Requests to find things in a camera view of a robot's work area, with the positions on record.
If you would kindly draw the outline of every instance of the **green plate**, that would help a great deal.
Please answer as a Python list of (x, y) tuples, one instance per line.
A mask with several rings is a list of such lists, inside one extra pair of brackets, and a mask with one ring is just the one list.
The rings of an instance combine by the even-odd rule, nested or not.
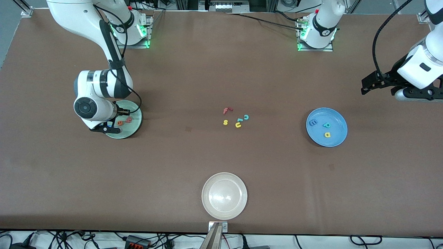
[[(119, 100), (116, 103), (120, 108), (129, 109), (131, 111), (134, 111), (138, 107), (136, 103), (129, 101), (129, 100)], [(129, 115), (129, 116), (132, 118), (132, 121), (130, 123), (125, 122), (126, 119), (128, 118), (128, 116), (120, 115), (115, 119), (115, 126), (119, 127), (121, 129), (120, 133), (118, 133), (118, 134), (106, 133), (106, 135), (111, 138), (115, 138), (115, 139), (123, 139), (123, 138), (127, 138), (130, 135), (136, 133), (136, 131), (140, 127), (141, 121), (142, 121), (141, 110), (138, 109), (136, 112), (131, 113), (131, 115)], [(123, 121), (122, 126), (117, 125), (117, 122), (120, 120)]]

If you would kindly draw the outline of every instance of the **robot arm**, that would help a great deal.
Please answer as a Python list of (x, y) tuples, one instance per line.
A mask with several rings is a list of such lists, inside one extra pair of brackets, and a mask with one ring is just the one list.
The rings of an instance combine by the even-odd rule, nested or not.
[(443, 1), (427, 0), (425, 7), (435, 29), (412, 47), (406, 62), (397, 71), (418, 89), (427, 87), (443, 74)]
[(300, 39), (313, 48), (326, 47), (333, 39), (345, 9), (343, 0), (323, 0), (319, 11), (307, 17), (309, 27)]
[[(425, 0), (429, 19), (435, 25), (425, 38), (394, 64), (386, 74), (376, 71), (364, 78), (361, 93), (394, 86), (391, 94), (399, 101), (443, 102), (443, 1)], [(440, 86), (433, 86), (439, 79)]]
[[(140, 22), (140, 13), (130, 12), (123, 0), (101, 1), (116, 37), (122, 43), (126, 39), (134, 44), (143, 36), (135, 27)], [(91, 131), (102, 133), (120, 133), (119, 128), (106, 125), (118, 115), (129, 115), (130, 111), (121, 109), (115, 102), (105, 98), (126, 98), (132, 89), (132, 78), (125, 66), (125, 61), (113, 37), (111, 27), (97, 14), (92, 0), (47, 0), (48, 7), (55, 21), (76, 35), (83, 36), (97, 43), (105, 53), (109, 69), (80, 72), (74, 81), (76, 99), (74, 110)]]

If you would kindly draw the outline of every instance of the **brown table surface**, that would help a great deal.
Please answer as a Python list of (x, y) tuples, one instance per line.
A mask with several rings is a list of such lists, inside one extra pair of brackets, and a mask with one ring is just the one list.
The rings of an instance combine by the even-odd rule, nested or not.
[[(0, 227), (206, 232), (202, 187), (226, 171), (248, 189), (231, 233), (443, 236), (443, 105), (360, 93), (385, 19), (343, 16), (330, 53), (298, 52), (293, 30), (245, 17), (164, 13), (151, 48), (126, 52), (143, 124), (114, 140), (72, 107), (78, 73), (107, 68), (102, 50), (36, 10), (0, 71)], [(377, 46), (382, 70), (428, 31), (395, 17)], [(318, 107), (346, 118), (340, 146), (307, 136)]]

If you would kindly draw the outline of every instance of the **blue plate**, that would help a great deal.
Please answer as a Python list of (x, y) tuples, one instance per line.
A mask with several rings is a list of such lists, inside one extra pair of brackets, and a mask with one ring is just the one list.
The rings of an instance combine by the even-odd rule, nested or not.
[(309, 114), (306, 130), (314, 142), (324, 147), (337, 146), (348, 135), (345, 118), (336, 110), (326, 107), (315, 109)]

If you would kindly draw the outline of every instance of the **white plate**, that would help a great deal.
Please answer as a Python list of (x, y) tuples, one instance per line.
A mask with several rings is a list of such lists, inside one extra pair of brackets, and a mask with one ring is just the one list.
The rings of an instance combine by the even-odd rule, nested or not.
[(236, 175), (222, 172), (211, 176), (203, 186), (202, 202), (206, 212), (219, 220), (238, 216), (246, 206), (248, 192)]

